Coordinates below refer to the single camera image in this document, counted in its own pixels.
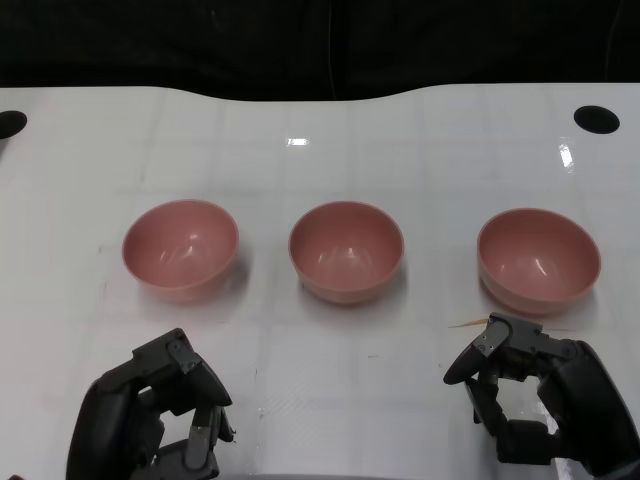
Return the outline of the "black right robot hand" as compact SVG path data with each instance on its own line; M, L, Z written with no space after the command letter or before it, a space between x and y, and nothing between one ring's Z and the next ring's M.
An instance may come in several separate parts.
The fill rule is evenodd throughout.
M497 400L500 379L539 381L537 395L557 424L508 419ZM639 434L629 410L593 348L555 339L541 325L489 315L485 329L447 370L447 385L462 383L475 423L496 440L502 463L579 462L596 479L639 476Z

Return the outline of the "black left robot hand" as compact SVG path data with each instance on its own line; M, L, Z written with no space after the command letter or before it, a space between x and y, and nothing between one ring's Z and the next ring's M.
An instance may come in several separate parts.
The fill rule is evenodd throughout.
M66 464L69 479L214 479L232 442L232 400L180 328L133 350L87 391Z

